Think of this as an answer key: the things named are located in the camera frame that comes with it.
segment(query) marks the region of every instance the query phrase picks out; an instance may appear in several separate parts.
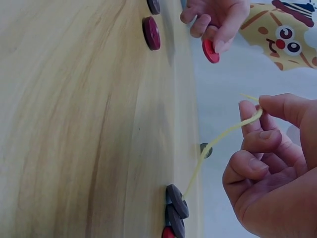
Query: wooden table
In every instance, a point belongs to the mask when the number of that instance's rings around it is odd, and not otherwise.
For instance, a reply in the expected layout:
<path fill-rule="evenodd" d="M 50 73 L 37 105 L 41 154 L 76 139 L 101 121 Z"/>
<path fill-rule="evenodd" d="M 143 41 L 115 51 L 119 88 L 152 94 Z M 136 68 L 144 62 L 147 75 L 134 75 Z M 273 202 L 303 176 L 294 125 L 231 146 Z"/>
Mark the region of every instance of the wooden table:
<path fill-rule="evenodd" d="M 199 155 L 181 2 L 0 2 L 0 237 L 159 238 L 165 187 Z M 200 179 L 186 237 L 202 237 Z"/>

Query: cartoon face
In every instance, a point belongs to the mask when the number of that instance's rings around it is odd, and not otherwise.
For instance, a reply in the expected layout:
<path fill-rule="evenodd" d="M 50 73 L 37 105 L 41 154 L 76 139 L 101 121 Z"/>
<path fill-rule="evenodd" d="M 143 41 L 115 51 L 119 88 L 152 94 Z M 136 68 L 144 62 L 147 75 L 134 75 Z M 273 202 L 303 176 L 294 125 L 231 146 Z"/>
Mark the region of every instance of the cartoon face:
<path fill-rule="evenodd" d="M 253 4 L 240 33 L 250 45 L 261 46 L 280 70 L 317 68 L 316 50 L 304 39 L 308 29 L 272 4 Z"/>

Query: red nose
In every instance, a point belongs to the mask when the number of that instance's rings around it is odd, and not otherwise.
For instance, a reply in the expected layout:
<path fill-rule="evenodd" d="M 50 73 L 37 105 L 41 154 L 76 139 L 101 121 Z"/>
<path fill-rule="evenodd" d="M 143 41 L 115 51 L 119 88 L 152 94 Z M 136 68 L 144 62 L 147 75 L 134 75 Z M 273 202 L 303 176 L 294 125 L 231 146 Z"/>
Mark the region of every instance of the red nose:
<path fill-rule="evenodd" d="M 283 41 L 283 40 L 281 40 L 281 39 L 278 39 L 277 41 L 276 41 L 276 46 L 279 48 L 279 49 L 284 49 L 285 48 L 285 42 Z"/>

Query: cartoon eye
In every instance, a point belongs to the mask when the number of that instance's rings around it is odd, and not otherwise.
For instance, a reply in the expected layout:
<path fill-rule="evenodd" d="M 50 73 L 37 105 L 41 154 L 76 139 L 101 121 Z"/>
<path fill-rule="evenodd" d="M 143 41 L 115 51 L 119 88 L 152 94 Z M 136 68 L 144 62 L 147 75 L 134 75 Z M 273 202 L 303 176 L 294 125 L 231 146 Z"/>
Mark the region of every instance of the cartoon eye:
<path fill-rule="evenodd" d="M 294 30 L 290 26 L 280 26 L 276 30 L 276 38 L 290 40 L 294 38 Z"/>
<path fill-rule="evenodd" d="M 302 46 L 297 41 L 291 41 L 284 48 L 284 51 L 290 56 L 298 56 L 302 52 Z"/>

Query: string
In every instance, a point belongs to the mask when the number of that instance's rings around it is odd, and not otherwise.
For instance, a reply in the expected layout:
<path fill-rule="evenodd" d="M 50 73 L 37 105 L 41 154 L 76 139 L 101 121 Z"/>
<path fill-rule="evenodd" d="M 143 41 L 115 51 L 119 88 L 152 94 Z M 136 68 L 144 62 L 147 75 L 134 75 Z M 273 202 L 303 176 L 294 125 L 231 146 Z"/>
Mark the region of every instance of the string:
<path fill-rule="evenodd" d="M 258 99 L 254 98 L 254 97 L 251 97 L 251 96 L 248 96 L 248 95 L 244 95 L 244 94 L 241 94 L 242 96 L 248 98 L 248 99 L 251 99 L 255 102 L 259 102 Z M 235 130 L 235 129 L 238 129 L 238 128 L 241 128 L 245 125 L 248 125 L 248 124 L 251 124 L 253 122 L 255 122 L 256 120 L 258 120 L 263 114 L 263 109 L 260 107 L 259 110 L 249 119 L 246 119 L 246 120 L 243 120 L 242 122 L 228 128 L 226 131 L 224 131 L 222 134 L 220 134 L 218 137 L 216 137 L 213 141 L 211 141 L 204 149 L 203 151 L 201 152 L 201 155 L 200 155 L 200 158 L 198 160 L 198 163 L 195 167 L 195 170 L 194 170 L 194 173 L 190 179 L 190 182 L 189 182 L 189 185 L 186 189 L 186 192 L 184 193 L 183 197 L 182 197 L 182 200 L 185 200 L 186 197 L 188 196 L 188 193 L 189 191 L 191 190 L 193 184 L 194 184 L 194 181 L 196 179 L 196 177 L 198 176 L 198 173 L 202 167 L 202 164 L 203 164 L 203 161 L 204 159 L 207 157 L 208 153 L 209 153 L 209 150 L 215 145 L 217 144 L 222 138 L 224 138 L 229 132 Z"/>

